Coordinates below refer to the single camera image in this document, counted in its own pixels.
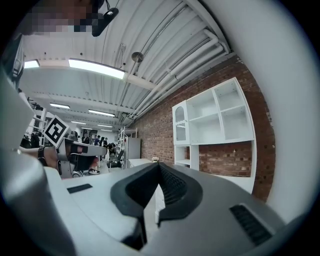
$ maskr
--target fluorescent light fixture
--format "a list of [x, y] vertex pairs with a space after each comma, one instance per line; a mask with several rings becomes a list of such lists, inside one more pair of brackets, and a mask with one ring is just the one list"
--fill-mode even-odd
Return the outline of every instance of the fluorescent light fixture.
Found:
[[76, 121], [71, 121], [71, 123], [86, 125], [86, 123], [85, 123], [85, 122], [76, 122]]
[[68, 105], [61, 105], [61, 104], [56, 104], [56, 103], [50, 103], [50, 105], [52, 107], [56, 107], [56, 108], [70, 109], [70, 107]]
[[110, 126], [110, 125], [103, 125], [103, 124], [98, 124], [98, 126], [103, 126], [103, 127], [113, 128], [113, 126]]
[[82, 60], [82, 59], [70, 58], [69, 66], [70, 68], [93, 71], [93, 72], [97, 72], [100, 74], [104, 74], [104, 75], [111, 76], [114, 78], [119, 78], [119, 79], [123, 79], [125, 75], [125, 72], [117, 68]]
[[39, 62], [37, 60], [30, 60], [30, 61], [26, 61], [24, 63], [24, 68], [25, 69], [30, 69], [30, 68], [39, 68]]
[[92, 110], [92, 109], [89, 109], [89, 112], [90, 113], [94, 113], [94, 114], [99, 114], [99, 115], [105, 115], [105, 116], [109, 116], [109, 117], [115, 117], [114, 114], [110, 114], [110, 113], [106, 113], [106, 112], [101, 112], [101, 111], [97, 111], [97, 110]]

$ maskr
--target black vent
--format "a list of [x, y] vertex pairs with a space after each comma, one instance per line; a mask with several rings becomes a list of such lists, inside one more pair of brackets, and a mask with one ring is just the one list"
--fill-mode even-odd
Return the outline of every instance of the black vent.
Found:
[[256, 246], [272, 237], [244, 205], [235, 205], [230, 208], [230, 211]]

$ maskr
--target glass panel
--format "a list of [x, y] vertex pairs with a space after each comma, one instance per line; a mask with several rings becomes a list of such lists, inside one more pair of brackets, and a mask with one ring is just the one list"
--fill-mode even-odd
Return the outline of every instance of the glass panel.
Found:
[[186, 140], [186, 125], [184, 123], [177, 124], [175, 127], [176, 130], [176, 140], [185, 141]]
[[185, 120], [185, 111], [184, 108], [180, 106], [175, 110], [175, 121], [180, 122], [183, 120]]

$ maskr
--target white cabinet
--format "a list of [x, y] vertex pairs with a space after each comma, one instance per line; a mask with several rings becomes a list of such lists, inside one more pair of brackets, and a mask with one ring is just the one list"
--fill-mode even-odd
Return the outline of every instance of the white cabinet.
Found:
[[[257, 164], [255, 129], [245, 94], [235, 77], [175, 105], [172, 117], [177, 165], [199, 170], [199, 145], [251, 141], [251, 177], [226, 179], [252, 192]], [[189, 147], [190, 159], [185, 157], [185, 147]]]
[[190, 143], [189, 123], [186, 101], [172, 108], [173, 143], [175, 145], [187, 145]]

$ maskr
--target watch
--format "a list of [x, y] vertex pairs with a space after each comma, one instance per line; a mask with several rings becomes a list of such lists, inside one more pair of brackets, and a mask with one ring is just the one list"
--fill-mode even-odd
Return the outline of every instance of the watch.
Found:
[[40, 161], [40, 163], [47, 167], [47, 162], [46, 162], [46, 159], [45, 159], [45, 147], [42, 146], [42, 147], [39, 147], [38, 149], [38, 160]]

